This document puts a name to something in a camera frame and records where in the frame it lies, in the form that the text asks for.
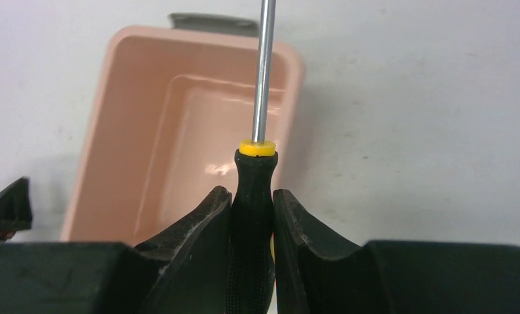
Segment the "black yellow screwdriver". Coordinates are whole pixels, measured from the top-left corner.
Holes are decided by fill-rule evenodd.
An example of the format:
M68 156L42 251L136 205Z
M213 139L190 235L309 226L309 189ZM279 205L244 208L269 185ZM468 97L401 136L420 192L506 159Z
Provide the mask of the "black yellow screwdriver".
M262 2L252 135L234 155L238 183L230 208L226 313L267 313L275 286L271 179L278 153L266 140L275 11L275 1Z

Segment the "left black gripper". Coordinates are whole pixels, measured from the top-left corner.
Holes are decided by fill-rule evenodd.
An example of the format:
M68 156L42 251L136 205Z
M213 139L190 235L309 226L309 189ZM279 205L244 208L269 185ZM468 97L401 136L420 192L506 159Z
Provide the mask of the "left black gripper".
M32 224L29 178L20 177L0 191L0 241L10 240L16 232L30 230Z

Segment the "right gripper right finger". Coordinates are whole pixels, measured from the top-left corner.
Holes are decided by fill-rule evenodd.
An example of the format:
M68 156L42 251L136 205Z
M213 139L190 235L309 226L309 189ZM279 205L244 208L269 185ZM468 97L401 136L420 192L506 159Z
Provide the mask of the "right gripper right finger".
M357 245L273 193L280 313L520 313L520 247L371 240Z

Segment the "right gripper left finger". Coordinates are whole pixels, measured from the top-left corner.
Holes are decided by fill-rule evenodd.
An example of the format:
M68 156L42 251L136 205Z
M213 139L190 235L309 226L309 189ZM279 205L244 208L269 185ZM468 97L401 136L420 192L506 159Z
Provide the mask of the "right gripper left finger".
M0 313L222 313L230 201L216 187L135 247L0 241Z

